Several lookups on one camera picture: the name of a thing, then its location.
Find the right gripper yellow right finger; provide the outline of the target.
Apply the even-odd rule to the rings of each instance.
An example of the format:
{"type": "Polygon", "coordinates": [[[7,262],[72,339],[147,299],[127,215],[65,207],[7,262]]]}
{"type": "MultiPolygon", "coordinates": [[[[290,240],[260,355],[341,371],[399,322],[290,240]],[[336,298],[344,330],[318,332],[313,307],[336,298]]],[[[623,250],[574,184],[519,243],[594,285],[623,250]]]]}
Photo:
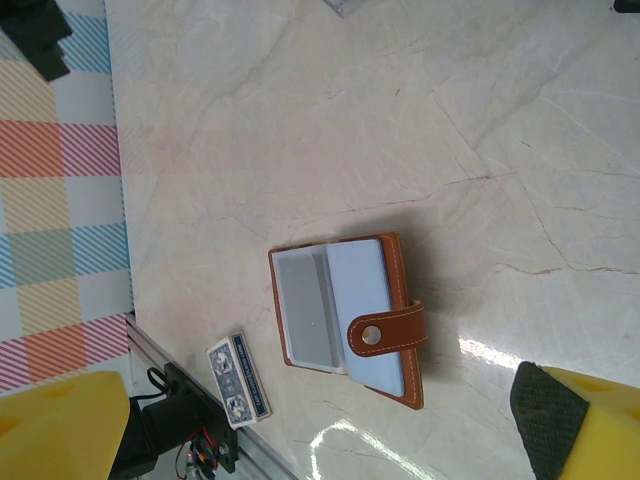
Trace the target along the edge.
{"type": "Polygon", "coordinates": [[[639,389],[522,362],[510,407],[537,479],[637,479],[639,389]]]}

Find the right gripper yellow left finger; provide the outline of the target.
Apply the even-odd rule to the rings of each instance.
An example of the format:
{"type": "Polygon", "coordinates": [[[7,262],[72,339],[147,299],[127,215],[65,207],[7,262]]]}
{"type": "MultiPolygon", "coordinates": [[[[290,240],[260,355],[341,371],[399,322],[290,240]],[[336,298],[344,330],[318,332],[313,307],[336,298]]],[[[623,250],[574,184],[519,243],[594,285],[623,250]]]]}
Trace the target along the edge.
{"type": "Polygon", "coordinates": [[[1,399],[3,479],[106,479],[130,414],[119,373],[100,371],[1,399]]]}

